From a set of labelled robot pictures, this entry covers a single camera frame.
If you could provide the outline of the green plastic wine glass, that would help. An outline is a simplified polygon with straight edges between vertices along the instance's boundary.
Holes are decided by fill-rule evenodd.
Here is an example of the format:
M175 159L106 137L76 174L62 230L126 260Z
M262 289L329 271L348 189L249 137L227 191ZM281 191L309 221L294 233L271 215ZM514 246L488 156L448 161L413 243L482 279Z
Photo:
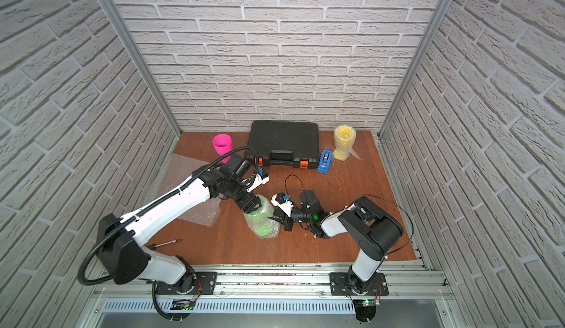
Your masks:
M255 211L247 215L246 220L251 231L257 235L257 237L265 238L275 238L279 235L280 225L277 222L269 219L273 213L269 212L259 212Z

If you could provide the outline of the bubble wrap stack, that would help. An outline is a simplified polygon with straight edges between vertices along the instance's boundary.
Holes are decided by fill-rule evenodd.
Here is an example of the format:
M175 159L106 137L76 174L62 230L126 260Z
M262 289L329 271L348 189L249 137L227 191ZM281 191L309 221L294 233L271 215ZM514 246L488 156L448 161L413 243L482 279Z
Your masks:
M157 173L156 178L149 185L142 205L154 201L184 183L195 170L206 164L203 160L172 154L164 163L164 169ZM220 213L220 199L214 198L187 210L178 219L212 227L218 220Z

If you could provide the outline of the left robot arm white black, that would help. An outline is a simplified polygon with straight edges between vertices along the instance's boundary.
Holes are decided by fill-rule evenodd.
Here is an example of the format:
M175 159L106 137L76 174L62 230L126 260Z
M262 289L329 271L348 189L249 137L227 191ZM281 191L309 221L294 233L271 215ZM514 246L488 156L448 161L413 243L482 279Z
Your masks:
M153 202L121 217L105 216L99 223L95 251L116 285L135 279L169 285L186 294L196 285L194 269L180 256L168 256L148 247L158 232L189 210L208 200L224 197L244 213L261 206L254 189L269 182L260 166L233 155L195 170L184 182Z

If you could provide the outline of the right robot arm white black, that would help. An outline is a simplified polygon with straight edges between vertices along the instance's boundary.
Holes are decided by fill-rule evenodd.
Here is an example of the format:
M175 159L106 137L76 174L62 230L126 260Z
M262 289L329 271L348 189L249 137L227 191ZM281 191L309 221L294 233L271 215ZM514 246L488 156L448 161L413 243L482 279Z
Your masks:
M337 213L325 212L313 191L300 194L299 207L284 193L273 195L271 203L275 212L270 219L283 225L285 231L298 224L316 238L347 234L356 242L360 251L348 270L347 285L357 292L371 282L385 256L404 234L403 225L366 196Z

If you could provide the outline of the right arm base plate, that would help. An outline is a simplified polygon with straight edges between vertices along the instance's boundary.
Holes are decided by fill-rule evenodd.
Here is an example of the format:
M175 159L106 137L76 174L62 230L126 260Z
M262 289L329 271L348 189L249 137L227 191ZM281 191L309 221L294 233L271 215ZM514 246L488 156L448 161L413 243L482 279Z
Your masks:
M332 272L329 274L330 290L333 296L387 297L388 283L383 273L375 272L367 281L353 273Z

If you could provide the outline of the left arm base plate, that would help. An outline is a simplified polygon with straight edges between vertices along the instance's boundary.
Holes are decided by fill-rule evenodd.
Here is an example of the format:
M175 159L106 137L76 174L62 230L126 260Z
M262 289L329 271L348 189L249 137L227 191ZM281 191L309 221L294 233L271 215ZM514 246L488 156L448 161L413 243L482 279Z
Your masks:
M211 295L216 287L217 276L217 272L194 272L175 285L159 282L155 291L157 295L195 296L198 292L201 295Z

